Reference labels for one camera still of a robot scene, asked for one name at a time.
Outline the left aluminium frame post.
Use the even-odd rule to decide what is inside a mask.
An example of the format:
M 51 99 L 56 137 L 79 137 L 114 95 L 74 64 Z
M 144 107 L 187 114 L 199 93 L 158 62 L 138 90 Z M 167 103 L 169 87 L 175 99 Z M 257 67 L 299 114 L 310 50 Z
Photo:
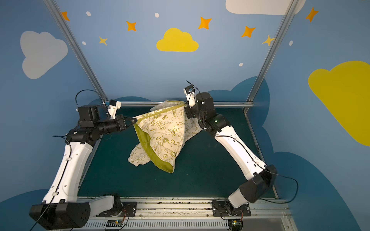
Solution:
M 109 102 L 107 95 L 105 94 L 101 84 L 99 83 L 98 78 L 96 77 L 93 69 L 91 68 L 90 64 L 88 63 L 85 55 L 82 52 L 82 49 L 73 35 L 70 27 L 68 26 L 67 21 L 64 19 L 62 12 L 60 11 L 59 6 L 57 5 L 56 1 L 44 0 L 43 1 L 48 8 L 49 12 L 51 13 L 52 17 L 54 18 L 56 24 L 58 25 L 59 29 L 61 30 L 62 34 L 64 35 L 65 39 L 67 40 L 69 46 L 71 47 L 73 53 L 75 54 L 77 60 L 79 61 L 80 65 L 82 66 L 83 70 L 85 71 L 88 79 L 92 83 L 94 90 L 98 93 L 100 99 L 102 100 L 102 104 L 106 106 L 106 103 Z

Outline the white green printed jacket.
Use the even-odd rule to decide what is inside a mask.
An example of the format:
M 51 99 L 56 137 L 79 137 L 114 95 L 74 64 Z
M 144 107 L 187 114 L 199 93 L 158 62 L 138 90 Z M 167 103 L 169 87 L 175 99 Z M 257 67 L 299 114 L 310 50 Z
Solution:
M 134 128 L 139 144 L 131 151 L 128 162 L 136 167 L 152 162 L 173 173 L 186 141 L 202 131 L 197 119 L 187 118 L 185 106 L 183 101 L 164 101 L 150 112 L 136 116 Z

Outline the right aluminium frame post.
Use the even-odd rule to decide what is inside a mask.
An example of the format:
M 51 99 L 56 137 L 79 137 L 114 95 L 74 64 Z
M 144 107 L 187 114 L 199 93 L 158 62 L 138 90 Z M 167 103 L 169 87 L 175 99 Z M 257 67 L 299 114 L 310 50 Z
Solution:
M 243 109 L 243 112 L 244 112 L 244 115 L 247 116 L 247 112 L 250 108 L 253 107 L 253 102 L 254 102 L 254 99 L 263 83 L 263 80 L 265 79 L 266 77 L 266 74 L 268 73 L 268 70 L 274 60 L 274 57 L 280 47 L 280 44 L 282 43 L 283 39 L 284 39 L 284 36 L 285 34 L 287 33 L 288 29 L 289 29 L 289 26 L 295 16 L 295 10 L 299 4 L 299 0 L 293 0 L 290 2 L 290 4 L 288 5 L 288 9 L 279 25 L 279 28 L 277 30 L 277 33 L 275 35 L 275 39 L 273 40 L 273 44 L 270 46 L 269 50 L 268 50 L 268 53 L 267 53 L 267 56 L 265 58 L 265 61 L 262 65 L 262 68 L 251 88 L 251 91 L 248 95 L 248 98 L 247 98 L 247 103 L 250 103 L 251 106 L 246 106 L 244 107 Z

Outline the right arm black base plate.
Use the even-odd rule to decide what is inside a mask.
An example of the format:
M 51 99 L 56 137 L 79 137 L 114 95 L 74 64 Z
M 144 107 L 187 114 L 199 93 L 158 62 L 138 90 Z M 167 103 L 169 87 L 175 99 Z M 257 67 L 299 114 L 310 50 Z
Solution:
M 249 204 L 243 204 L 242 206 L 235 208 L 229 201 L 218 201 L 213 200 L 212 211 L 214 217 L 250 217 L 251 209 Z

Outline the rear horizontal aluminium frame bar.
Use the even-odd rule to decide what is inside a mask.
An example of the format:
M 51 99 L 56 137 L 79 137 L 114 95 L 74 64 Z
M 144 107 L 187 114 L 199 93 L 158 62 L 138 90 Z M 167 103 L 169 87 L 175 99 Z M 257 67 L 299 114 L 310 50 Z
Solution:
M 121 107 L 154 107 L 161 104 L 161 102 L 153 102 L 153 101 L 124 101 L 121 102 Z M 253 107 L 253 102 L 214 102 L 214 107 L 219 108 L 249 108 Z

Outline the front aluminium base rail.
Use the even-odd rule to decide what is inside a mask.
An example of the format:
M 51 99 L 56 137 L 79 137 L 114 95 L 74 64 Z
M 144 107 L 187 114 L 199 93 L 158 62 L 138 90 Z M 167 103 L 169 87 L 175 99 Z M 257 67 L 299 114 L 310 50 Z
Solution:
M 122 197 L 121 202 L 137 202 L 136 214 L 129 218 L 93 217 L 82 231 L 228 231 L 227 220 L 243 221 L 242 231 L 296 231 L 288 205 L 263 200 L 249 204 L 250 217 L 214 217 L 211 202 L 216 198 Z M 123 220 L 120 230 L 105 230 L 108 220 Z

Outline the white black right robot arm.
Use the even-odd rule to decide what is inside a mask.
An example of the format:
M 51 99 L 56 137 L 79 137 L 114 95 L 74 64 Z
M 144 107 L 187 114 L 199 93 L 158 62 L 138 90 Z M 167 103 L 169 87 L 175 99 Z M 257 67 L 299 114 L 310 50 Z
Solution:
M 278 174 L 274 165 L 266 165 L 251 151 L 230 122 L 216 112 L 214 100 L 209 93 L 196 94 L 195 88 L 189 86 L 184 89 L 184 94 L 187 99 L 187 117 L 196 119 L 200 128 L 212 135 L 228 151 L 247 180 L 225 200 L 225 206 L 229 210 L 256 202 L 273 187 L 276 177 L 293 180 L 296 187 L 299 187 L 296 179 Z

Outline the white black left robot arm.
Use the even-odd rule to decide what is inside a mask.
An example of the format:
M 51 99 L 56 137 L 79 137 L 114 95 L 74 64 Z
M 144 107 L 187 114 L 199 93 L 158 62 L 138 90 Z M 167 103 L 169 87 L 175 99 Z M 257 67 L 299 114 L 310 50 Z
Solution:
M 90 202 L 79 203 L 78 191 L 85 165 L 101 136 L 128 129 L 136 118 L 117 115 L 121 103 L 112 100 L 107 107 L 108 117 L 100 119 L 98 105 L 85 105 L 77 109 L 78 126 L 63 137 L 65 151 L 59 170 L 48 193 L 39 205 L 29 211 L 31 218 L 48 231 L 82 228 L 87 221 L 105 212 L 120 213 L 118 197 L 100 196 Z

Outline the aluminium frame post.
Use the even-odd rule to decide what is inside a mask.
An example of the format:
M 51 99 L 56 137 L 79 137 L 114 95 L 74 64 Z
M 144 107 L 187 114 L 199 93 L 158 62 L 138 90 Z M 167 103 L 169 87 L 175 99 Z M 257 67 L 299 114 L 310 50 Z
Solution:
M 48 8 L 49 12 L 51 13 L 52 17 L 54 18 L 56 24 L 58 25 L 59 29 L 61 30 L 62 34 L 64 35 L 65 39 L 67 40 L 69 46 L 71 47 L 73 53 L 75 54 L 77 60 L 79 61 L 80 65 L 82 66 L 83 70 L 85 71 L 88 79 L 92 83 L 94 90 L 98 93 L 100 99 L 102 100 L 102 104 L 106 106 L 106 103 L 109 102 L 107 95 L 105 94 L 101 84 L 99 83 L 98 78 L 96 77 L 93 69 L 91 68 L 90 64 L 88 63 L 85 55 L 82 52 L 82 49 L 73 35 L 70 27 L 68 26 L 67 21 L 64 19 L 62 12 L 60 11 L 59 6 L 57 5 L 56 1 L 44 0 L 43 1 Z
M 282 43 L 283 39 L 284 39 L 284 36 L 285 34 L 287 33 L 288 29 L 289 29 L 289 26 L 295 16 L 295 10 L 299 4 L 299 0 L 293 0 L 290 2 L 290 4 L 288 5 L 288 9 L 279 25 L 279 28 L 277 30 L 277 33 L 275 35 L 275 39 L 273 40 L 273 44 L 270 46 L 269 50 L 268 50 L 268 53 L 267 53 L 267 56 L 265 58 L 265 61 L 262 65 L 262 68 L 251 88 L 251 91 L 248 95 L 248 98 L 247 98 L 247 103 L 250 103 L 251 106 L 246 106 L 244 107 L 243 109 L 243 112 L 244 112 L 244 115 L 247 116 L 247 112 L 250 108 L 253 107 L 253 102 L 254 102 L 254 99 L 263 83 L 263 80 L 265 79 L 266 77 L 266 74 L 268 73 L 268 70 L 274 60 L 274 57 L 280 47 L 280 44 Z

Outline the right table edge rail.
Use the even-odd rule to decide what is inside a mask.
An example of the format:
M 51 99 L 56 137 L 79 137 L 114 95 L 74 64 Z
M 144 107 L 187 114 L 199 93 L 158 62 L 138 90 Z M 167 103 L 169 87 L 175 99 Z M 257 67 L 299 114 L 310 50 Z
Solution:
M 264 159 L 263 153 L 261 152 L 260 145 L 259 145 L 259 143 L 258 143 L 257 137 L 256 137 L 256 135 L 255 135 L 255 133 L 254 133 L 254 130 L 253 130 L 252 125 L 251 125 L 251 122 L 250 122 L 250 120 L 249 120 L 249 118 L 248 118 L 248 116 L 247 116 L 247 112 L 244 112 L 244 116 L 245 116 L 246 121 L 247 121 L 247 124 L 248 124 L 248 126 L 249 126 L 249 129 L 250 129 L 250 132 L 251 132 L 251 135 L 252 135 L 252 138 L 253 138 L 254 144 L 255 144 L 256 149 L 257 149 L 257 151 L 258 151 L 259 158 L 260 158 L 262 161 L 264 161 L 264 162 L 265 162 L 265 159 Z M 273 187 L 272 187 L 272 190 L 273 190 L 273 192 L 274 192 L 274 199 L 279 199 L 279 196 L 278 196 L 278 194 L 277 194 L 277 191 L 276 191 L 275 186 L 273 186 Z

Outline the right small circuit board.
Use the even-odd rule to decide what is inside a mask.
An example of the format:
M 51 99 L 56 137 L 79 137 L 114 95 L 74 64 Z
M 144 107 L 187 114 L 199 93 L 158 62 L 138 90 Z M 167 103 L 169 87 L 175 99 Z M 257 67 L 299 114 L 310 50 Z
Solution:
M 236 219 L 230 219 L 227 220 L 228 231 L 241 231 L 243 228 L 243 221 L 242 220 L 236 220 Z

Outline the small circuit board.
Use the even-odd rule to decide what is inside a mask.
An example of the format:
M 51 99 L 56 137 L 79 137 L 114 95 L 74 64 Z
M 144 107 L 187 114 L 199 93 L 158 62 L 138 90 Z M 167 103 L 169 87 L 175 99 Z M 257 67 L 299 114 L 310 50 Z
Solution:
M 227 220 L 228 231 L 241 231 L 243 228 L 243 221 L 242 220 L 236 220 L 236 219 L 230 219 Z
M 123 220 L 108 220 L 105 225 L 105 230 L 120 230 L 123 225 Z

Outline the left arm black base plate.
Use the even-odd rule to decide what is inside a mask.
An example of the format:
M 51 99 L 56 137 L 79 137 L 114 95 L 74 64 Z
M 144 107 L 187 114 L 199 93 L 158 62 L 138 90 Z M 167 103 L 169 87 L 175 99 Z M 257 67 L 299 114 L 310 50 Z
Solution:
M 137 202 L 114 202 L 113 208 L 104 211 L 96 217 L 104 218 L 123 218 L 134 217 L 136 214 Z

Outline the left small circuit board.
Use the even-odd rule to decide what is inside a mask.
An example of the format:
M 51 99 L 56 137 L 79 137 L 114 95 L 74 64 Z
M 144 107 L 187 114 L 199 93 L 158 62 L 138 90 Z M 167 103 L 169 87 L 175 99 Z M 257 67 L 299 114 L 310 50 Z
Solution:
M 108 220 L 105 225 L 105 230 L 120 230 L 123 225 L 123 220 Z

